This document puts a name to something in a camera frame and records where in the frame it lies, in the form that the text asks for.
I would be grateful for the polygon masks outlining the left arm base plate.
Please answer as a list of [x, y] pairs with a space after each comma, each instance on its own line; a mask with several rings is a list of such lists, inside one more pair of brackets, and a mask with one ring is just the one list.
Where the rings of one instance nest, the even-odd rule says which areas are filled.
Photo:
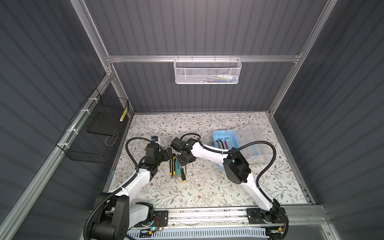
[[167, 227], [168, 219], [169, 211], [154, 211], [153, 220], [151, 222], [139, 222], [135, 225], [135, 228]]

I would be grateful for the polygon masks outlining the teal utility knife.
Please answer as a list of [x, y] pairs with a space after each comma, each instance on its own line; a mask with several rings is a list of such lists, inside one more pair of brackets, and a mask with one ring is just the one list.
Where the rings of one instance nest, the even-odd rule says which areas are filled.
[[175, 176], [180, 177], [181, 176], [181, 165], [179, 163], [178, 158], [175, 158]]

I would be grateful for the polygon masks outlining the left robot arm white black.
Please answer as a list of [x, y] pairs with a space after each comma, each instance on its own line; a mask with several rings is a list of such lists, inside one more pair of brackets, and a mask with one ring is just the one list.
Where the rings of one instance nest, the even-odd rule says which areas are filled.
[[[146, 155], [137, 163], [128, 149], [133, 140], [148, 142]], [[114, 191], [102, 192], [95, 201], [94, 209], [87, 218], [83, 230], [85, 240], [123, 240], [130, 228], [140, 222], [151, 222], [154, 217], [153, 205], [139, 202], [130, 208], [132, 199], [147, 185], [158, 172], [162, 162], [168, 161], [172, 153], [164, 150], [159, 137], [151, 139], [133, 137], [126, 142], [126, 151], [135, 165], [130, 179]]]

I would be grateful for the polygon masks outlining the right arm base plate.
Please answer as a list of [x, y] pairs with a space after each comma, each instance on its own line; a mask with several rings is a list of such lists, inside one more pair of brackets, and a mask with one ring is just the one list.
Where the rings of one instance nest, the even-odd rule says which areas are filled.
[[246, 213], [250, 224], [282, 224], [285, 226], [289, 222], [284, 208], [273, 207], [269, 211], [248, 208]]

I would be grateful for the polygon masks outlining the yellow black utility knife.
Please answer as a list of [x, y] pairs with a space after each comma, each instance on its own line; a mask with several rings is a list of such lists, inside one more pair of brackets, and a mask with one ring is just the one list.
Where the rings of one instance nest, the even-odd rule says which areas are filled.
[[170, 175], [171, 175], [171, 178], [174, 178], [175, 174], [176, 174], [176, 170], [175, 170], [176, 160], [177, 160], [176, 154], [172, 154], [171, 159], [170, 159]]

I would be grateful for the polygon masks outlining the light blue plastic tool box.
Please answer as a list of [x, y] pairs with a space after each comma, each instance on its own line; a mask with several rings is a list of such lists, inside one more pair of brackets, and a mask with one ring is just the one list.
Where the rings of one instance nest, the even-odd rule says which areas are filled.
[[[216, 140], [229, 138], [228, 145], [232, 148], [240, 148], [254, 141], [264, 141], [263, 135], [258, 125], [244, 125], [233, 130], [217, 130], [213, 132], [214, 146], [219, 148]], [[265, 167], [271, 160], [272, 149], [265, 144], [257, 144], [241, 150], [242, 155], [252, 167]]]

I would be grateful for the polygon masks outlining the black yellow tip screwdriver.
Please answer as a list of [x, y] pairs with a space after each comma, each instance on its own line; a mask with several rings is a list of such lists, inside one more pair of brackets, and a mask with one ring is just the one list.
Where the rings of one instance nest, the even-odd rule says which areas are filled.
[[182, 176], [183, 182], [186, 182], [186, 174], [183, 168], [181, 168], [181, 176]]

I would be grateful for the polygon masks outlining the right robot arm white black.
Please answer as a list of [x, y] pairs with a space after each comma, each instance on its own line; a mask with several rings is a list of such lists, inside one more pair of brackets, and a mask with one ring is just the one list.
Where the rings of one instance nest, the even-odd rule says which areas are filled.
[[[273, 156], [269, 164], [259, 173], [257, 178], [254, 178], [249, 163], [242, 155], [241, 150], [258, 144], [271, 147]], [[171, 142], [171, 148], [179, 153], [177, 159], [181, 166], [194, 162], [196, 158], [203, 158], [222, 166], [227, 178], [234, 184], [241, 185], [247, 190], [266, 218], [275, 219], [277, 217], [280, 204], [277, 200], [267, 195], [259, 184], [262, 174], [264, 174], [276, 160], [277, 151], [270, 142], [254, 141], [238, 149], [232, 148], [230, 150], [224, 150], [207, 146], [203, 144], [200, 139], [183, 141], [182, 139], [175, 138]]]

